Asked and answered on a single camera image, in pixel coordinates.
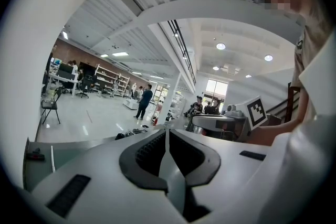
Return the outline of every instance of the person wearing beige shirt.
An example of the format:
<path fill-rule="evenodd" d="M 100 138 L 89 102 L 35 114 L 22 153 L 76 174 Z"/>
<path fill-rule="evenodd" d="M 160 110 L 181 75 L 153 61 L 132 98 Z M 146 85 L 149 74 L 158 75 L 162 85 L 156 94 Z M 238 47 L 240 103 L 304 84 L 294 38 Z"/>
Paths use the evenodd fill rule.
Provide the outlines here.
<path fill-rule="evenodd" d="M 257 0 L 268 3 L 271 7 L 283 9 L 301 15 L 306 24 L 295 47 L 295 67 L 291 87 L 300 92 L 298 113 L 295 119 L 277 125 L 263 126 L 254 129 L 247 143 L 270 146 L 278 134 L 292 132 L 303 121 L 315 116 L 314 107 L 300 82 L 299 75 L 316 56 L 333 30 L 333 22 L 329 17 L 322 0 Z"/>

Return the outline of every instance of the white wall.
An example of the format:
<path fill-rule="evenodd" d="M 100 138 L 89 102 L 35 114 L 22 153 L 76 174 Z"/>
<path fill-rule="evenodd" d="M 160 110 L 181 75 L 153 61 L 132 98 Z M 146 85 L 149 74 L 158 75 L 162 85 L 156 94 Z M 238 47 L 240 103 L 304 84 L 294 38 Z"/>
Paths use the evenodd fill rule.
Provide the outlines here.
<path fill-rule="evenodd" d="M 268 110 L 288 97 L 288 83 L 292 81 L 293 68 L 229 82 L 223 109 L 258 95 L 264 109 Z"/>
<path fill-rule="evenodd" d="M 208 84 L 209 77 L 201 75 L 199 73 L 196 74 L 196 85 L 195 85 L 195 93 L 192 94 L 190 92 L 181 92 L 181 94 L 186 99 L 185 106 L 183 112 L 187 111 L 192 103 L 197 101 L 197 96 L 204 96 L 206 86 Z"/>
<path fill-rule="evenodd" d="M 23 186 L 27 138 L 39 122 L 43 74 L 63 25 L 84 0 L 12 0 L 0 33 L 0 149 L 13 184 Z"/>

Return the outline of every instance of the glossy floor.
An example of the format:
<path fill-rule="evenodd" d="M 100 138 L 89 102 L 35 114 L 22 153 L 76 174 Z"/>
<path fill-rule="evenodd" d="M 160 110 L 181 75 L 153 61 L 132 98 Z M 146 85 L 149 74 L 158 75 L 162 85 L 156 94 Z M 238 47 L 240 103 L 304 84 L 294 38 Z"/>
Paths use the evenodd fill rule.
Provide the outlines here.
<path fill-rule="evenodd" d="M 143 120 L 133 116 L 137 110 L 130 110 L 122 104 L 122 97 L 98 97 L 96 92 L 89 93 L 89 98 L 62 94 L 57 101 L 56 112 L 51 111 L 45 123 L 40 127 L 37 141 L 47 143 L 78 142 L 116 136 L 128 129 L 142 125 L 152 127 L 150 119 L 154 105 L 146 109 Z"/>

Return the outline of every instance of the beige shirt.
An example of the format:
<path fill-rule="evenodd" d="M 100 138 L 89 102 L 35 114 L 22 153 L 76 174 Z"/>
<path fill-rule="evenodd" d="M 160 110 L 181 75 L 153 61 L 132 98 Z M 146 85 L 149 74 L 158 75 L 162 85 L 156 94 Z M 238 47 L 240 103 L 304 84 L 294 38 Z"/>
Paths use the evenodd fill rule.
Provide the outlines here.
<path fill-rule="evenodd" d="M 306 19 L 303 34 L 295 47 L 295 67 L 290 85 L 295 91 L 300 91 L 303 87 L 299 75 L 326 43 L 333 29 L 333 22 L 325 9 L 324 3 L 321 0 L 314 0 L 313 3 L 309 17 Z M 313 119 L 315 114 L 315 109 L 309 100 L 304 120 Z"/>

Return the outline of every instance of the brown wall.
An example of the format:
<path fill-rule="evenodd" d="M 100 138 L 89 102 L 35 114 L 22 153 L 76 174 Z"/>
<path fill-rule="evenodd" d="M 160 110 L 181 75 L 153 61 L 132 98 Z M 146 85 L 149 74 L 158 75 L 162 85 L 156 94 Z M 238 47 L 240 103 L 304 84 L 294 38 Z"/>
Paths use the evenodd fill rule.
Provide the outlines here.
<path fill-rule="evenodd" d="M 80 62 L 87 63 L 88 65 L 91 65 L 93 67 L 96 67 L 96 65 L 99 64 L 100 66 L 108 70 L 111 70 L 118 74 L 120 73 L 122 76 L 130 78 L 129 80 L 130 87 L 132 87 L 134 83 L 137 84 L 136 88 L 139 88 L 140 86 L 145 87 L 148 84 L 148 82 L 146 82 L 145 80 L 135 77 L 132 74 L 100 59 L 99 57 L 88 54 L 87 52 L 81 49 L 78 49 L 75 46 L 69 43 L 66 43 L 65 41 L 61 39 L 57 39 L 56 43 L 57 43 L 57 49 L 54 52 L 53 57 L 61 59 L 64 63 L 67 63 L 68 61 L 76 60 L 77 66 L 79 66 Z"/>

